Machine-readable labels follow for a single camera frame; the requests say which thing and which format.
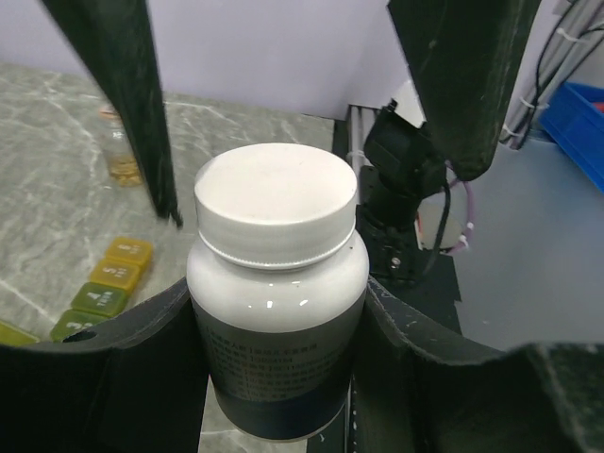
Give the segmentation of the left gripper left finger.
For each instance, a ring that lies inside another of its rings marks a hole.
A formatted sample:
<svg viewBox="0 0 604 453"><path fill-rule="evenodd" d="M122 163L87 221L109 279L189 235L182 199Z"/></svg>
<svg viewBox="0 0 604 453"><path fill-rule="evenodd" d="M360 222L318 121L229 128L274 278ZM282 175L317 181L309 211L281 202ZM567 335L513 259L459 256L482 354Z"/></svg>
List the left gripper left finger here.
<svg viewBox="0 0 604 453"><path fill-rule="evenodd" d="M208 385L185 280L61 343L1 348L4 452L195 452Z"/></svg>

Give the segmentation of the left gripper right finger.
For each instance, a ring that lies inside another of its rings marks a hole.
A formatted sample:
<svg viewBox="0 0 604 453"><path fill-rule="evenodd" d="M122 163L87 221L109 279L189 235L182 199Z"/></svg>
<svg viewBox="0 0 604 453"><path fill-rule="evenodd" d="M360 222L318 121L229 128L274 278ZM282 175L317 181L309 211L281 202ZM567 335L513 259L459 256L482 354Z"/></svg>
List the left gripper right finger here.
<svg viewBox="0 0 604 453"><path fill-rule="evenodd" d="M360 452L599 452L600 344L502 352L367 285L354 368Z"/></svg>

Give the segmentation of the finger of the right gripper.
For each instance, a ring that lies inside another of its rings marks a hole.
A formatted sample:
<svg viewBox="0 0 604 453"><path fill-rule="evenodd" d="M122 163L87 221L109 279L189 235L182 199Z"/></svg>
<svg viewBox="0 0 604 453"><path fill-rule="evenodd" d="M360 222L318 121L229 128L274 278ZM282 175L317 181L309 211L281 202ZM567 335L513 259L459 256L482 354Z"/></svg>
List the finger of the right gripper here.
<svg viewBox="0 0 604 453"><path fill-rule="evenodd" d="M388 5L432 141L463 181L492 165L539 6L526 0Z"/></svg>
<svg viewBox="0 0 604 453"><path fill-rule="evenodd" d="M182 228L147 3L44 0L42 5L120 116L156 215Z"/></svg>

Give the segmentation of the green weekly pill organizer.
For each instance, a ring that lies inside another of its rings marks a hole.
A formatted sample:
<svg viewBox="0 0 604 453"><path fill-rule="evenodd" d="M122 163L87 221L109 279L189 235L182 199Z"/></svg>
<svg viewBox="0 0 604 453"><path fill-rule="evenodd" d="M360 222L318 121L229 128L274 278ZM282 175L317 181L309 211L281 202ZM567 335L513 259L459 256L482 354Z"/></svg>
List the green weekly pill organizer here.
<svg viewBox="0 0 604 453"><path fill-rule="evenodd" d="M101 253L82 243L40 248L1 264L1 343L59 343L126 310L155 246L118 236Z"/></svg>

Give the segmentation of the dark white-capped pill bottle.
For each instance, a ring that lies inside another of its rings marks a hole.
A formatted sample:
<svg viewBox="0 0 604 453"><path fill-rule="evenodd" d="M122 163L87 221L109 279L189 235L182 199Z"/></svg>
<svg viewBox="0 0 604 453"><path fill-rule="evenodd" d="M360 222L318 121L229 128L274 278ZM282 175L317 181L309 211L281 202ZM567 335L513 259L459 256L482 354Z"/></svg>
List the dark white-capped pill bottle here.
<svg viewBox="0 0 604 453"><path fill-rule="evenodd" d="M193 187L186 281L220 408L240 430L303 439L344 406L369 277L358 181L297 143L238 147Z"/></svg>

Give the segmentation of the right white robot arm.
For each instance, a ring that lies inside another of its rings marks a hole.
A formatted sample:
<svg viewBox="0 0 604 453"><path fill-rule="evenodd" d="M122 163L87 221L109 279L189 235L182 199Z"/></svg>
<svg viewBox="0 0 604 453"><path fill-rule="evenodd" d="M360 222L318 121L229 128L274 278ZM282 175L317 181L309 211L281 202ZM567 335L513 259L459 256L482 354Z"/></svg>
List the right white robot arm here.
<svg viewBox="0 0 604 453"><path fill-rule="evenodd" d="M491 166L535 1L391 1L387 5L424 117L383 107L364 143L378 180L361 206L377 274L404 243L420 203ZM117 109L155 213L182 225L153 33L144 1L47 1L44 8Z"/></svg>

